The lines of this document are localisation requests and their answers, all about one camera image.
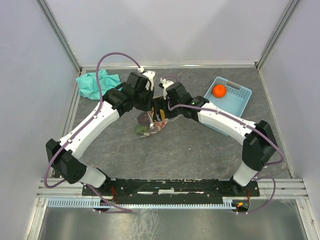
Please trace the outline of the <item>dark purple avocado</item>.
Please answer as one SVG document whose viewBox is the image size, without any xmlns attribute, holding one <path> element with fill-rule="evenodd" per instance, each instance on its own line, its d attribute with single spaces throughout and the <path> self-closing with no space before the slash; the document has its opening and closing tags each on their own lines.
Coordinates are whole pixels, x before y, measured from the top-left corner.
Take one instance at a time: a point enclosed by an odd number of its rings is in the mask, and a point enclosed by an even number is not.
<svg viewBox="0 0 320 240">
<path fill-rule="evenodd" d="M 137 122 L 140 125 L 149 126 L 151 123 L 149 113 L 148 112 L 140 113 L 137 117 Z"/>
</svg>

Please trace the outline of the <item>red strawberry pear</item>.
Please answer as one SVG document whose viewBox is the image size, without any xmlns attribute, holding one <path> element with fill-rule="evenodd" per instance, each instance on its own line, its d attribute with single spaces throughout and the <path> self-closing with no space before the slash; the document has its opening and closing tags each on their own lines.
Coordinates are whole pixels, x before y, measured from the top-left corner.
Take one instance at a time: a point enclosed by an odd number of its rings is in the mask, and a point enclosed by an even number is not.
<svg viewBox="0 0 320 240">
<path fill-rule="evenodd" d="M 164 128 L 166 124 L 167 124 L 166 121 L 157 121 L 153 123 L 153 126 L 156 131 L 160 131 L 161 129 Z"/>
</svg>

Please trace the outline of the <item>clear dotted zip bag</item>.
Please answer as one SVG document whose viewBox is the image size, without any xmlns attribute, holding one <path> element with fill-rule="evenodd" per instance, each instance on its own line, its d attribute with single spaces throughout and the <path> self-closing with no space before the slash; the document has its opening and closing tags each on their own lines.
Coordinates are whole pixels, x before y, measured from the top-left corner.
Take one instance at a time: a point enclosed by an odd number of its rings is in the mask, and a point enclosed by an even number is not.
<svg viewBox="0 0 320 240">
<path fill-rule="evenodd" d="M 138 123 L 138 121 L 137 121 L 137 117 L 134 119 L 134 129 L 133 129 L 133 132 L 134 132 L 134 137 L 136 138 L 136 139 L 140 139 L 140 138 L 146 138 L 146 137 L 150 137 L 150 136 L 152 136 L 152 135 L 155 135 L 155 134 L 157 134 L 159 131 L 156 131 L 155 130 L 155 128 L 154 128 L 154 122 L 161 122 L 162 120 L 153 120 L 152 119 L 152 110 L 151 111 L 142 111 L 142 112 L 148 112 L 148 114 L 149 114 L 149 118 L 150 118 L 150 124 L 149 124 L 149 127 L 148 127 L 148 131 L 147 132 L 145 132 L 144 134 L 140 134 L 140 135 L 137 135 L 137 134 L 135 134 L 135 126 L 137 125 L 137 124 L 139 124 Z M 173 121 L 175 121 L 175 120 L 177 120 L 179 118 L 179 115 L 177 116 L 177 117 L 174 117 L 174 118 L 172 118 L 172 119 L 166 119 L 166 120 L 163 120 L 163 122 L 164 121 L 166 121 L 167 123 L 169 123 L 169 122 L 173 122 Z"/>
</svg>

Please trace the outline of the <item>green orange mango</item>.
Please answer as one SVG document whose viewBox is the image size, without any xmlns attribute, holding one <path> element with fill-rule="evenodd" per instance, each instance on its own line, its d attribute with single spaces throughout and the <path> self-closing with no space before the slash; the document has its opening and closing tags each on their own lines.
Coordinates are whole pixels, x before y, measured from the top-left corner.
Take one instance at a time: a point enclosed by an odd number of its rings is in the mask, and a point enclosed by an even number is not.
<svg viewBox="0 0 320 240">
<path fill-rule="evenodd" d="M 148 131 L 149 129 L 149 125 L 141 125 L 141 124 L 137 124 L 134 128 L 134 133 L 136 135 L 141 135 L 144 134 Z"/>
</svg>

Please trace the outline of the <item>light blue plastic basket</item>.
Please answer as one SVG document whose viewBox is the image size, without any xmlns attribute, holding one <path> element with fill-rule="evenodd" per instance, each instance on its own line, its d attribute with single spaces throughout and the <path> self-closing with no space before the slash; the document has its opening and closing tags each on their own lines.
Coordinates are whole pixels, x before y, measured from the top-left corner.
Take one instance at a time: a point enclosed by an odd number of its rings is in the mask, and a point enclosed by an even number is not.
<svg viewBox="0 0 320 240">
<path fill-rule="evenodd" d="M 213 95 L 212 90 L 216 85 L 222 85 L 226 88 L 226 94 L 222 98 Z M 251 95 L 251 89 L 218 76 L 203 97 L 222 111 L 241 118 Z"/>
</svg>

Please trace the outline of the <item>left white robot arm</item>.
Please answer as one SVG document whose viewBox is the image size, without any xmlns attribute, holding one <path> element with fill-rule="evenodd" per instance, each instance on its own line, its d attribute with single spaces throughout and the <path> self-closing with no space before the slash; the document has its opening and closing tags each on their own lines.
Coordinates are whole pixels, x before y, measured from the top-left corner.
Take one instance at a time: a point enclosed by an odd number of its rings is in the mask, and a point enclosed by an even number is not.
<svg viewBox="0 0 320 240">
<path fill-rule="evenodd" d="M 111 189 L 107 175 L 101 170 L 80 162 L 80 158 L 93 140 L 124 113 L 136 108 L 151 109 L 154 96 L 154 71 L 130 73 L 126 82 L 108 90 L 102 103 L 69 134 L 55 141 L 50 139 L 46 152 L 51 167 L 69 184 L 82 182 L 93 186 L 99 195 Z"/>
</svg>

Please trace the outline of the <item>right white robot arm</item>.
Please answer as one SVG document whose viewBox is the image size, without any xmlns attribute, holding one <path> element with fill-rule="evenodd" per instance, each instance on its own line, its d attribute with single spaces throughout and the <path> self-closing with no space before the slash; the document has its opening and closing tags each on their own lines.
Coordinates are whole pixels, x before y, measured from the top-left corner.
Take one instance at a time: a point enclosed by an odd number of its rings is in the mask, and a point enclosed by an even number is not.
<svg viewBox="0 0 320 240">
<path fill-rule="evenodd" d="M 157 117 L 173 119 L 184 116 L 217 129 L 242 145 L 242 162 L 229 183 L 229 189 L 236 196 L 246 192 L 248 183 L 267 166 L 279 149 L 270 124 L 264 120 L 255 123 L 242 119 L 204 97 L 192 97 L 180 82 L 161 78 L 159 87 L 163 89 L 163 95 L 153 100 Z"/>
</svg>

